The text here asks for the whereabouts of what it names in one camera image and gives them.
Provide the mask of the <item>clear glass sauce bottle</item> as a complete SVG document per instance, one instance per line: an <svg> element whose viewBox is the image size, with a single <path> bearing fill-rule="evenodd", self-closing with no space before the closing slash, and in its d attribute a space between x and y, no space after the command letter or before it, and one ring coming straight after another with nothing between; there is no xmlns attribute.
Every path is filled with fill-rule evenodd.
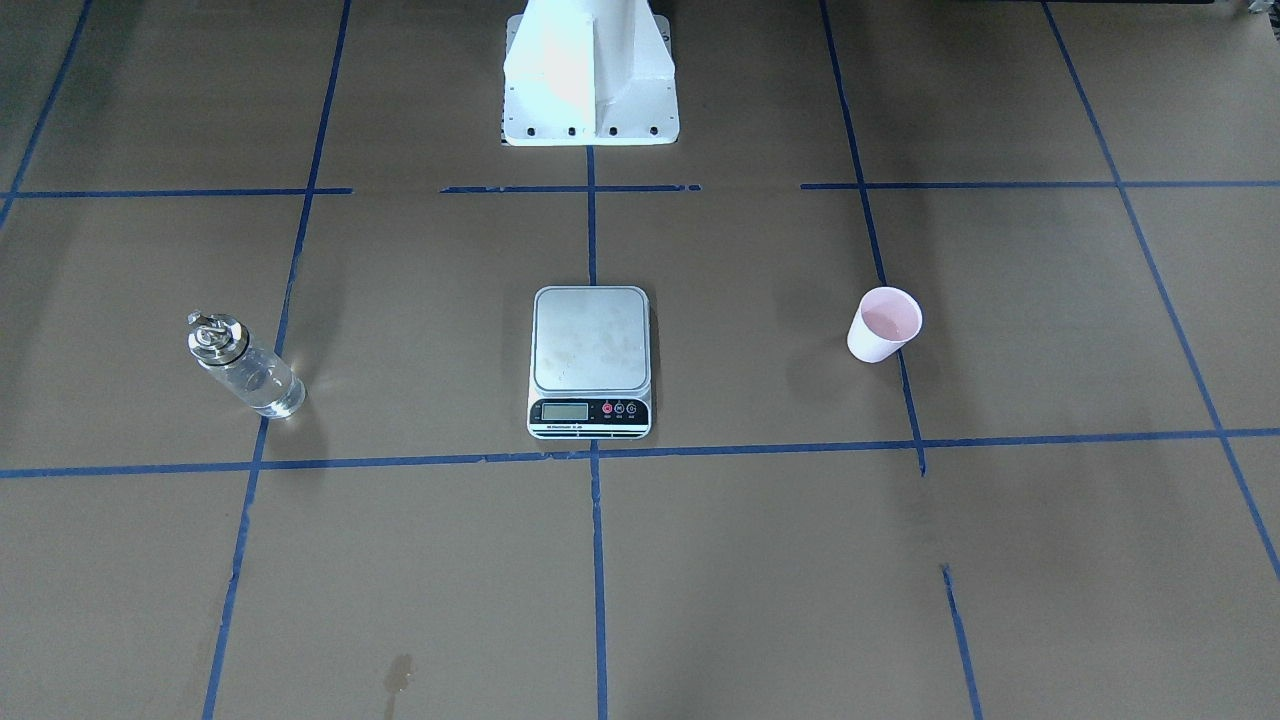
<svg viewBox="0 0 1280 720"><path fill-rule="evenodd" d="M195 361L268 419L293 415L306 400L302 379L238 318L192 311L187 345Z"/></svg>

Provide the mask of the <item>digital kitchen scale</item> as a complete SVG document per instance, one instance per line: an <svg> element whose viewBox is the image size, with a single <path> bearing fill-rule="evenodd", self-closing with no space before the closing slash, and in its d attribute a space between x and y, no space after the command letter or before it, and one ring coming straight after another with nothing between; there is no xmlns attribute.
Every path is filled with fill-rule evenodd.
<svg viewBox="0 0 1280 720"><path fill-rule="evenodd" d="M636 286L548 286L532 300L526 428L641 439L654 425L652 309Z"/></svg>

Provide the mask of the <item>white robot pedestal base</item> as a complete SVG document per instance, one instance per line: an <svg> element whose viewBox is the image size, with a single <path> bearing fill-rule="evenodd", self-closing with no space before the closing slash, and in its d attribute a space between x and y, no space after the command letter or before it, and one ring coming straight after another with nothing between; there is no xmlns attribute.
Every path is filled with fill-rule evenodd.
<svg viewBox="0 0 1280 720"><path fill-rule="evenodd" d="M669 20L648 1L530 1L506 22L500 138L657 146L681 135Z"/></svg>

